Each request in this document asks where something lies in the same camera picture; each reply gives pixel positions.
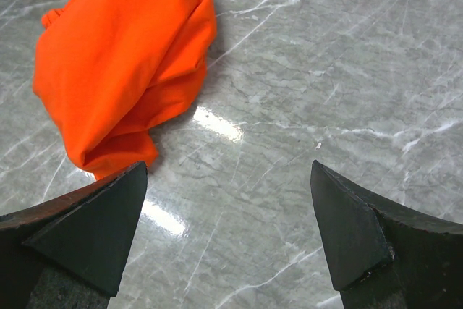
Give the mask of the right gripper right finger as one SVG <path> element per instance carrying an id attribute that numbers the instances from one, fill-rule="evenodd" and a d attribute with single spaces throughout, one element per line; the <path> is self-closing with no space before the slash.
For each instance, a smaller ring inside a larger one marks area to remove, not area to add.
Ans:
<path id="1" fill-rule="evenodd" d="M 371 192 L 318 161 L 310 189 L 345 308 L 461 308 L 462 225 Z"/>

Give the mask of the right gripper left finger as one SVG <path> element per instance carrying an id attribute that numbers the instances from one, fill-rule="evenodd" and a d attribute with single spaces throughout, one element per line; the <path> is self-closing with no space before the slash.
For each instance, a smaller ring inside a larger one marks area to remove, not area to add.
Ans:
<path id="1" fill-rule="evenodd" d="M 107 308 L 119 291 L 147 185 L 139 161 L 1 216 L 1 307 Z"/>

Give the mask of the orange t shirt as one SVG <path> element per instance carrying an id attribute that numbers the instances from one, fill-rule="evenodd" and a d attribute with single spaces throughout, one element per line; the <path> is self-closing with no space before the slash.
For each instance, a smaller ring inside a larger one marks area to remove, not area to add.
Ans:
<path id="1" fill-rule="evenodd" d="M 70 161 L 96 179 L 152 164 L 150 128 L 188 110 L 205 79 L 213 0 L 69 0 L 42 24 L 33 91 Z"/>

